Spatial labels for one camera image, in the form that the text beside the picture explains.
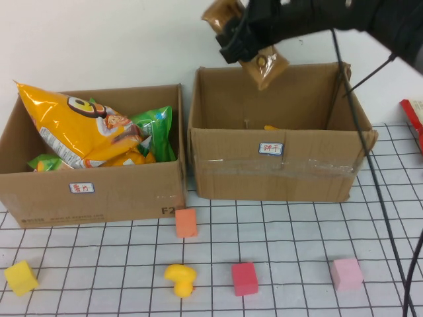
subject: yellow snack bag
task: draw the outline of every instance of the yellow snack bag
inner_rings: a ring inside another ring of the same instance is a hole
[[[118,157],[112,158],[105,162],[101,167],[112,167],[112,166],[127,166],[137,164],[149,164],[156,163],[153,154],[149,153],[144,157],[137,149],[132,149],[127,153],[121,154]]]
[[[109,107],[17,86],[43,140],[72,168],[98,167],[143,141],[140,128]]]

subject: small brown packet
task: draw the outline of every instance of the small brown packet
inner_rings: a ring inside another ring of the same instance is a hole
[[[239,0],[215,0],[205,11],[202,19],[209,22],[211,28],[221,34],[226,23],[233,17],[241,18],[245,10]],[[274,46],[258,52],[249,62],[239,61],[258,84],[259,90],[266,89],[289,65],[289,61],[279,54]]]

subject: foam cube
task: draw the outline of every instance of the foam cube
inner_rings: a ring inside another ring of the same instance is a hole
[[[198,236],[195,209],[176,210],[176,235],[179,238]]]
[[[10,288],[18,296],[25,295],[38,286],[37,278],[26,261],[7,268],[5,276]]]
[[[359,289],[363,283],[363,273],[356,258],[334,260],[330,274],[337,291]]]
[[[232,265],[232,280],[236,296],[258,293],[258,281],[253,263]]]

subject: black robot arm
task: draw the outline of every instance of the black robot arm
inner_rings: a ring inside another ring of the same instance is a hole
[[[250,0],[217,37],[227,63],[282,40],[336,28],[368,32],[423,73],[422,0]]]

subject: yellow foam block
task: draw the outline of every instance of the yellow foam block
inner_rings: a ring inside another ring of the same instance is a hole
[[[37,278],[27,261],[21,261],[5,270],[6,280],[12,291],[22,296],[38,286]]]

